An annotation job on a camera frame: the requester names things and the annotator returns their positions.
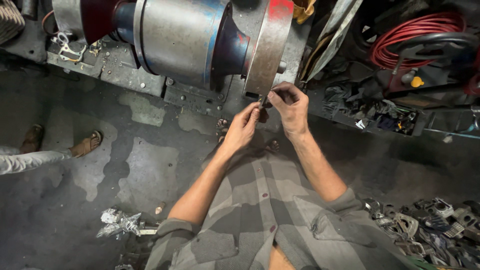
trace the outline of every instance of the stained floor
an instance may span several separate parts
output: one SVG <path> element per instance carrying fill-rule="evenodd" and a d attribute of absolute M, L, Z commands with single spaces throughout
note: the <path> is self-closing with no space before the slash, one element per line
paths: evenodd
<path fill-rule="evenodd" d="M 125 240 L 95 238 L 101 211 L 113 205 L 162 220 L 215 146 L 216 119 L 51 68 L 50 75 L 0 72 L 0 145 L 18 147 L 35 123 L 43 149 L 70 147 L 98 129 L 95 152 L 37 170 L 0 176 L 0 269 L 114 269 Z M 310 116 L 333 168 L 359 193 L 401 206 L 440 196 L 480 200 L 480 141 L 438 134 L 383 136 Z M 258 133 L 256 144 L 282 134 Z M 154 209 L 167 206 L 160 215 Z"/>

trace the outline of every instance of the plaid shirt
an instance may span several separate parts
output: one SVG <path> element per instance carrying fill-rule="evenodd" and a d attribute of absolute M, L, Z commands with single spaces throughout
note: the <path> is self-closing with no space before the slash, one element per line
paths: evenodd
<path fill-rule="evenodd" d="M 348 189 L 324 202 L 284 156 L 236 154 L 198 225 L 168 219 L 146 270 L 268 269 L 274 240 L 296 269 L 414 269 Z"/>

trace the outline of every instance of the yellow cap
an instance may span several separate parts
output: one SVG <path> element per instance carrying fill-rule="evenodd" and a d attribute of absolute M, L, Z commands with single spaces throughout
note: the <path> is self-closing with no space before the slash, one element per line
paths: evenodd
<path fill-rule="evenodd" d="M 413 80 L 410 84 L 412 85 L 412 87 L 417 88 L 419 86 L 424 85 L 425 83 L 421 80 L 420 77 L 415 76 L 415 77 L 413 77 Z"/>

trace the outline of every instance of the hose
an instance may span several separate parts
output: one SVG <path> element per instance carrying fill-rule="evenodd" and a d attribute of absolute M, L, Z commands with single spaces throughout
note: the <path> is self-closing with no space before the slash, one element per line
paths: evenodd
<path fill-rule="evenodd" d="M 370 60 L 385 69 L 393 70 L 398 62 L 398 54 L 388 50 L 388 46 L 425 34 L 464 32 L 467 24 L 457 12 L 440 12 L 406 21 L 381 35 L 372 45 Z M 405 59 L 400 70 L 427 65 L 435 60 Z"/>

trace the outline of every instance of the foot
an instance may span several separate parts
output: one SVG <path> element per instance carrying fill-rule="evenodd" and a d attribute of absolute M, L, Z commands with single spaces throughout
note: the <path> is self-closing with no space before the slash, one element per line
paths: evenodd
<path fill-rule="evenodd" d="M 40 145 L 42 144 L 44 128 L 35 124 L 32 126 L 27 133 L 25 134 L 25 140 L 20 147 L 20 153 L 32 153 L 40 150 Z"/>
<path fill-rule="evenodd" d="M 225 139 L 227 132 L 228 132 L 228 121 L 225 119 L 218 120 L 218 122 L 216 123 L 217 142 L 220 143 L 223 139 Z"/>
<path fill-rule="evenodd" d="M 276 139 L 271 139 L 266 143 L 265 149 L 278 152 L 280 150 L 280 145 Z"/>
<path fill-rule="evenodd" d="M 92 152 L 97 148 L 102 141 L 101 134 L 98 131 L 94 131 L 89 138 L 85 138 L 81 143 L 69 148 L 72 152 L 72 156 L 79 158 Z"/>

